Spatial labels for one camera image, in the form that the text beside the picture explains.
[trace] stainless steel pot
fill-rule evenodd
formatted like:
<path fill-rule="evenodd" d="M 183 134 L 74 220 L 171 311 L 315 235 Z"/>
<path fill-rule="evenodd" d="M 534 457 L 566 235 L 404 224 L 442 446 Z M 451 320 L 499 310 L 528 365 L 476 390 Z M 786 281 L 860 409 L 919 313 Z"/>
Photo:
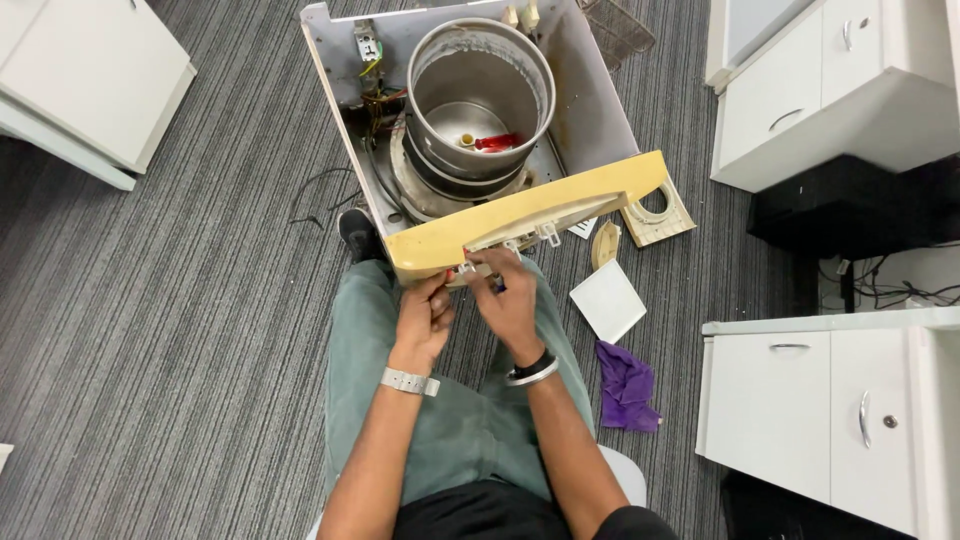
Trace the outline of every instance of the stainless steel pot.
<path fill-rule="evenodd" d="M 455 199 L 481 200 L 509 184 L 543 135 L 556 102 L 540 50 L 497 21 L 465 18 L 427 34 L 407 68 L 404 149 L 418 174 Z M 483 153 L 467 145 L 516 134 L 514 146 Z"/>

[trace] green pants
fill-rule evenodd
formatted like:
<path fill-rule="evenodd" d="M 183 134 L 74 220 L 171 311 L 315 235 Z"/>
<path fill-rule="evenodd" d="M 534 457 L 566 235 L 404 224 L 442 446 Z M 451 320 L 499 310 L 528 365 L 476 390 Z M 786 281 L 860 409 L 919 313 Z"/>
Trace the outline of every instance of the green pants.
<path fill-rule="evenodd" d="M 566 388 L 594 433 L 587 388 L 561 325 L 557 299 L 537 265 L 528 258 L 523 264 L 537 276 L 537 335 L 560 358 Z M 388 264 L 367 260 L 347 270 L 333 302 L 326 365 L 326 495 L 347 463 L 394 346 L 395 287 Z M 479 392 L 434 375 L 440 391 L 434 398 L 425 397 L 420 408 L 403 474 L 403 504 L 490 478 L 551 500 L 526 390 L 503 382 L 513 363 L 498 343 Z"/>

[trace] black shirt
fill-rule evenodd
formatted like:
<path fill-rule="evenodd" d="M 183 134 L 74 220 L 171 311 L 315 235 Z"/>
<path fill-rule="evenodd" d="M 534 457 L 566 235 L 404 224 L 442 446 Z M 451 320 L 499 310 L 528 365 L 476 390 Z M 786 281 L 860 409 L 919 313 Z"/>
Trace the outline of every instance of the black shirt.
<path fill-rule="evenodd" d="M 529 491 L 506 482 L 480 480 L 445 489 L 402 506 L 395 540 L 565 539 L 563 514 Z M 604 520 L 594 540 L 677 540 L 677 535 L 646 508 L 624 506 Z"/>

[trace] silver watch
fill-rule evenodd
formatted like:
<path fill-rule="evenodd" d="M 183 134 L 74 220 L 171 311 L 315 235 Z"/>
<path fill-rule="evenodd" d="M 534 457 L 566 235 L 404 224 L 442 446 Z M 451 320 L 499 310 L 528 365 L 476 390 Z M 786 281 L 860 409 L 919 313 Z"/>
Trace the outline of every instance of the silver watch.
<path fill-rule="evenodd" d="M 391 388 L 410 392 L 411 394 L 426 394 L 430 397 L 436 396 L 437 390 L 440 389 L 439 380 L 429 379 L 423 375 L 414 375 L 392 367 L 383 369 L 383 377 L 380 378 L 380 384 L 386 384 Z"/>

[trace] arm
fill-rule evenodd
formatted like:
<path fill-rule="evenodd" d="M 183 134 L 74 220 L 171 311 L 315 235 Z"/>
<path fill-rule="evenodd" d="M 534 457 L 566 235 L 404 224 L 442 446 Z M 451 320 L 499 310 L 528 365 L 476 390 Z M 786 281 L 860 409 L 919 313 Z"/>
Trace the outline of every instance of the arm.
<path fill-rule="evenodd" d="M 388 366 L 430 376 L 453 321 L 446 278 L 438 274 L 403 294 Z M 423 396 L 377 385 L 363 428 L 326 503 L 317 540 L 393 536 L 407 450 L 422 402 Z"/>
<path fill-rule="evenodd" d="M 474 262 L 486 262 L 503 277 L 506 290 L 493 294 L 479 274 L 465 275 L 480 313 L 510 350 L 516 365 L 533 364 L 544 350 L 534 322 L 537 279 L 510 250 L 484 250 L 468 256 Z M 529 386 L 527 397 L 557 502 L 574 537 L 592 538 L 614 510 L 630 503 L 577 412 L 560 374 L 554 373 Z"/>

